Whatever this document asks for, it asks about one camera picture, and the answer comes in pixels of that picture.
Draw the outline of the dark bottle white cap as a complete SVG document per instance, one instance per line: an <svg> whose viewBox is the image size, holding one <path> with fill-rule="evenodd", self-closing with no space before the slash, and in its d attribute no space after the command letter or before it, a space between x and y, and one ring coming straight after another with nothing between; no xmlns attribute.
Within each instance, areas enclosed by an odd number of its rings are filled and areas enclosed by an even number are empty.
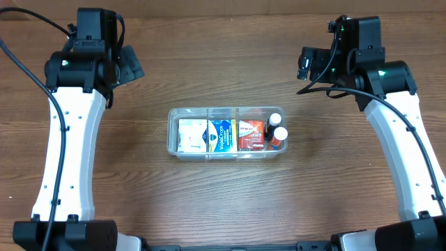
<svg viewBox="0 0 446 251"><path fill-rule="evenodd" d="M274 130L280 125L282 122L282 116L278 113L273 113L270 115L270 117L267 120L266 126L265 126L265 140L270 141L272 139Z"/></svg>

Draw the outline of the orange tube white cap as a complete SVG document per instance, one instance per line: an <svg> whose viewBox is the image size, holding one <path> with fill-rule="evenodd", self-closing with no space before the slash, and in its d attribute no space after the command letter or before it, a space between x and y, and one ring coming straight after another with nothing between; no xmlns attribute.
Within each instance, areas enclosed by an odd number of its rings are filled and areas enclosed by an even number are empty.
<svg viewBox="0 0 446 251"><path fill-rule="evenodd" d="M269 151L275 151L278 150L282 144L282 142L287 139L288 137L288 131L284 127L277 127L275 128L272 138L269 141L269 145L267 149Z"/></svg>

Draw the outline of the white medicine box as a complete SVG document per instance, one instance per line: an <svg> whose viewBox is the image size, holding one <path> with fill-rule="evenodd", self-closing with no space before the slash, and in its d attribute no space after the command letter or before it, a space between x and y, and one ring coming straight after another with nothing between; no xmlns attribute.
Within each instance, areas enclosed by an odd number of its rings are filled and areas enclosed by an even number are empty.
<svg viewBox="0 0 446 251"><path fill-rule="evenodd" d="M208 122L205 119L180 119L178 133L180 153L204 153L207 151Z"/></svg>

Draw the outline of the red medicine box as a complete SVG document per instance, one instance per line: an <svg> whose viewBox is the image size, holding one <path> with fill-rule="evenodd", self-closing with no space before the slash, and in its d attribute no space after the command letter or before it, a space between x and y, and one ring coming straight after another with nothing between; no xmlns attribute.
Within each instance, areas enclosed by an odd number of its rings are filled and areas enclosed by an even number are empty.
<svg viewBox="0 0 446 251"><path fill-rule="evenodd" d="M264 148L264 124L259 120L239 122L238 147L241 151L261 151Z"/></svg>

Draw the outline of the blue VapoDrops box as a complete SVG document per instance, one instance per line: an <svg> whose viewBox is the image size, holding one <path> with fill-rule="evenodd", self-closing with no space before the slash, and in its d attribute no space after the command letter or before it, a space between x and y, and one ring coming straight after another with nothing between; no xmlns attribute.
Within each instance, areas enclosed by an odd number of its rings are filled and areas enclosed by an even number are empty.
<svg viewBox="0 0 446 251"><path fill-rule="evenodd" d="M208 120L208 144L212 153L237 151L236 120Z"/></svg>

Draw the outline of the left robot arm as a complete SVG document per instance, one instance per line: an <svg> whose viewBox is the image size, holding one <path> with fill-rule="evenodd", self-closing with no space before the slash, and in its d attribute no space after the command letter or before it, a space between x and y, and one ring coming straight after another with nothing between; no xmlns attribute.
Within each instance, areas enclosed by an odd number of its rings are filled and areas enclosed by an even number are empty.
<svg viewBox="0 0 446 251"><path fill-rule="evenodd" d="M143 238L95 218L92 189L102 115L113 104L114 89L144 72L123 43L125 23L114 11L80 8L66 34L39 83L51 116L42 184L30 220L14 224L13 240L25 250L146 250Z"/></svg>

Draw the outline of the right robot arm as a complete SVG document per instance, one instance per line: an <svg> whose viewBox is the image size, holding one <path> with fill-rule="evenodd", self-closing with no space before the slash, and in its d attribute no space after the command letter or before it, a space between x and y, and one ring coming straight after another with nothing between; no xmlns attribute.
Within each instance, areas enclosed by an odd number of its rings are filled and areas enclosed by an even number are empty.
<svg viewBox="0 0 446 251"><path fill-rule="evenodd" d="M302 93L353 96L375 130L397 194L400 221L370 230L300 242L304 250L444 250L445 175L426 133L417 85L403 61L386 61L380 19L345 15L328 25L328 49L304 47L298 79Z"/></svg>

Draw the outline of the clear plastic container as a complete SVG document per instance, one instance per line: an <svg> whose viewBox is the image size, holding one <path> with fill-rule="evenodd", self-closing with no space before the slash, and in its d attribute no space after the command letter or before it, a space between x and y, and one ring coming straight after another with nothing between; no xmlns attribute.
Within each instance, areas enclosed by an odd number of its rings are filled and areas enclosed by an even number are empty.
<svg viewBox="0 0 446 251"><path fill-rule="evenodd" d="M181 160L274 158L284 153L288 140L269 148L264 137L268 119L281 107L178 107L168 115L167 150Z"/></svg>

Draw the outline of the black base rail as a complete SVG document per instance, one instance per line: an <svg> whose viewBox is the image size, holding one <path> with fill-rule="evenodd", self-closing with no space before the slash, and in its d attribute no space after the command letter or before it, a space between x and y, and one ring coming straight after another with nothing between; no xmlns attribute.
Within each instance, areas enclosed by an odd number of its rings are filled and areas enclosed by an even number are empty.
<svg viewBox="0 0 446 251"><path fill-rule="evenodd" d="M146 251L337 251L331 241L298 241L296 244L263 245L208 245L181 247L179 245L149 245L142 241Z"/></svg>

